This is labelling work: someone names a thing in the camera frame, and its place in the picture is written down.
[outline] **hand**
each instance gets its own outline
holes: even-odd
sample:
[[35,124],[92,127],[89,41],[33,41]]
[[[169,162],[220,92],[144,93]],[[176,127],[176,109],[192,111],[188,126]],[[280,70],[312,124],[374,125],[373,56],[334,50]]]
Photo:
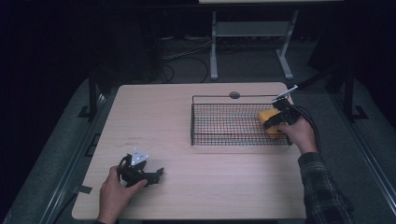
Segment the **hand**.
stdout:
[[292,125],[279,124],[275,127],[289,136],[291,142],[300,149],[301,154],[318,152],[314,130],[302,116]]
[[99,216],[96,220],[106,224],[115,223],[132,197],[147,183],[147,180],[141,180],[135,185],[125,188],[117,177],[117,166],[111,167],[110,173],[100,189]]

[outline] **metal grid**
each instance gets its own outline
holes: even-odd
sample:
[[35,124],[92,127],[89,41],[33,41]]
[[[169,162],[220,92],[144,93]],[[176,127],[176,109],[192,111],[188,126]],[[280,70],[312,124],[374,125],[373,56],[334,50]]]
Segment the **metal grid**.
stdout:
[[258,114],[270,104],[192,104],[191,144],[198,146],[287,145],[283,134],[267,134]]

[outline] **yellow object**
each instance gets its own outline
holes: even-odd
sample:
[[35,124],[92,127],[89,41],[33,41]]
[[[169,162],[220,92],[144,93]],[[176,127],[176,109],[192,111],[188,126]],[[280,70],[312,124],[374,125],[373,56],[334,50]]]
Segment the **yellow object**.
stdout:
[[[259,120],[264,123],[267,121],[269,118],[271,118],[273,115],[276,115],[278,113],[277,109],[267,109],[259,112]],[[265,130],[266,133],[268,133],[268,136],[270,138],[278,138],[278,137],[283,137],[283,134],[281,131],[278,129],[271,127]]]

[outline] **cable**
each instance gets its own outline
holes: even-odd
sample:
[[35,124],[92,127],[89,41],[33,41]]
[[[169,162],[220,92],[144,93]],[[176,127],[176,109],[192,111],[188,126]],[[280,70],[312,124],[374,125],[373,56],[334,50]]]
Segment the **cable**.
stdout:
[[206,37],[191,37],[191,36],[184,36],[183,38],[186,41],[190,41],[193,43],[203,43],[206,40],[210,40],[210,37],[206,36]]
[[210,46],[211,43],[212,43],[212,40],[209,39],[205,44],[203,44],[203,45],[200,46],[200,47],[197,47],[197,48],[194,48],[194,49],[189,49],[189,50],[184,51],[184,52],[181,52],[181,53],[179,53],[179,54],[174,54],[174,55],[169,55],[169,56],[163,56],[163,59],[165,59],[165,60],[172,60],[172,59],[179,58],[179,57],[182,57],[182,56],[187,56],[187,55],[190,55],[190,54],[199,52],[199,51],[201,51],[201,50],[207,49],[207,47]]
[[315,135],[315,141],[317,144],[317,148],[318,148],[318,152],[320,152],[320,136],[319,136],[319,132],[318,132],[318,127],[315,124],[315,122],[312,119],[312,116],[309,114],[309,112],[302,106],[295,106],[295,105],[290,105],[290,104],[286,104],[285,102],[281,102],[282,105],[286,106],[286,107],[291,107],[292,109],[296,110],[301,116],[303,116],[306,121],[308,121],[309,125],[311,126],[312,130],[314,131],[314,135]]
[[[179,57],[179,58],[176,58],[176,59],[169,60],[168,62],[172,62],[172,61],[175,61],[175,60],[181,60],[181,59],[192,59],[192,60],[195,60],[195,61],[198,61],[198,62],[202,63],[202,64],[205,66],[205,76],[204,76],[204,78],[200,81],[200,83],[205,82],[205,80],[206,80],[207,77],[209,76],[209,67],[207,66],[207,64],[206,64],[203,60],[198,59],[198,58],[194,58],[194,57]],[[167,81],[165,82],[165,83],[169,83],[170,81],[172,81],[172,79],[173,79],[174,76],[175,76],[175,70],[174,70],[173,67],[170,66],[169,64],[164,64],[164,66],[170,68],[170,69],[173,71],[173,75],[172,75],[169,79],[167,79]]]
[[239,53],[242,51],[246,51],[248,49],[248,43],[237,43],[237,42],[233,42],[233,41],[220,41],[219,42],[219,49],[218,49],[218,53],[219,54],[235,54],[235,53]]
[[165,74],[165,72],[162,70],[163,75],[165,76],[165,82],[163,82],[163,84],[167,84],[167,83],[171,82],[172,79],[174,78],[174,76],[175,76],[175,69],[173,69],[173,67],[172,67],[171,65],[166,64],[166,63],[165,63],[163,66],[169,68],[169,69],[172,71],[172,76],[168,79],[168,76],[167,76],[167,75]]
[[59,217],[61,217],[61,214],[64,212],[64,210],[66,209],[66,207],[76,198],[77,194],[73,194],[73,196],[69,199],[69,201],[67,201],[67,203],[64,205],[64,207],[61,209],[61,211],[59,212],[58,216],[55,218],[55,220],[53,221],[53,223],[56,223],[59,219]]

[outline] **table surface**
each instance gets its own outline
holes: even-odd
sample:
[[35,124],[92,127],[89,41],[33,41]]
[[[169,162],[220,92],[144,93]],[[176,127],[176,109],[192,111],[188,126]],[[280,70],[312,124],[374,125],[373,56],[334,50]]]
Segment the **table surface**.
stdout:
[[[109,167],[118,165],[137,147],[149,154],[145,172],[164,167],[164,174],[160,184],[133,197],[121,218],[304,218],[304,189],[297,163],[300,152],[295,145],[191,145],[193,95],[228,95],[231,91],[274,95],[286,89],[283,83],[120,87],[83,182],[92,191],[78,195],[73,217],[97,217],[99,192]],[[263,97],[260,103],[270,104],[273,98]],[[253,104],[257,98],[223,98],[221,103],[235,101]]]

